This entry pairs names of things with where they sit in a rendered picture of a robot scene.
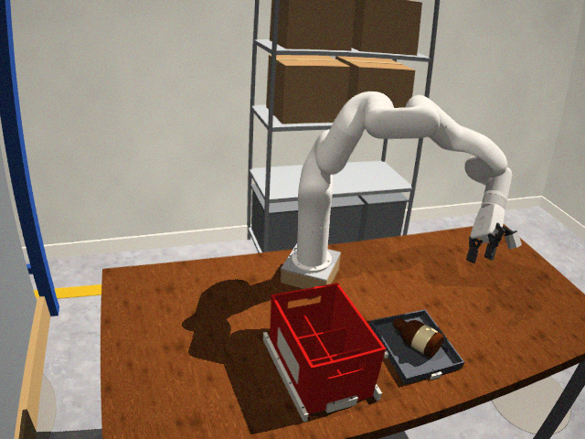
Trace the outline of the brown bottle with cream label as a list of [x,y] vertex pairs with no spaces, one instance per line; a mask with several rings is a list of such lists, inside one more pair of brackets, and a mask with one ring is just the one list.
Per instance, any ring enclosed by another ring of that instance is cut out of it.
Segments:
[[427,357],[434,356],[441,347],[443,335],[418,320],[406,322],[396,318],[392,324],[401,332],[403,341]]

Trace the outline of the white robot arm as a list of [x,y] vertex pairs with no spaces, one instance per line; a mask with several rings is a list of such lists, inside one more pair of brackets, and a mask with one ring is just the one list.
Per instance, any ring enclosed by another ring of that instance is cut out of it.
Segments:
[[365,128],[378,139],[430,137],[442,149],[474,155],[464,168],[468,177],[485,185],[482,203],[493,202],[505,209],[512,172],[494,142],[461,127],[425,96],[413,96],[406,108],[394,108],[385,94],[363,92],[344,105],[330,130],[318,136],[303,164],[298,189],[297,250],[292,254],[296,268],[317,273],[331,264],[327,244],[332,175],[346,166]]

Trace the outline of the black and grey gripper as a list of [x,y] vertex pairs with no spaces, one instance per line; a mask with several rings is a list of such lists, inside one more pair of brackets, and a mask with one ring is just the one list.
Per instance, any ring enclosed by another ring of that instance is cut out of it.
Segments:
[[[499,241],[502,240],[505,233],[505,229],[503,229],[504,216],[505,209],[500,205],[493,202],[482,203],[469,237],[467,261],[475,263],[478,248],[482,243],[487,242],[490,243],[487,243],[484,257],[491,261],[494,260],[496,247],[498,247]],[[477,238],[480,240],[477,240]],[[477,245],[475,242],[477,242]]]

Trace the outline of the red crate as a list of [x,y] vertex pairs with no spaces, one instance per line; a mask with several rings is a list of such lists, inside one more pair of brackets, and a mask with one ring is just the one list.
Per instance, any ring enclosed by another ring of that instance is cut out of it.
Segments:
[[[316,296],[320,303],[288,308]],[[329,402],[373,396],[386,348],[344,290],[313,289],[278,304],[270,340],[308,414]]]

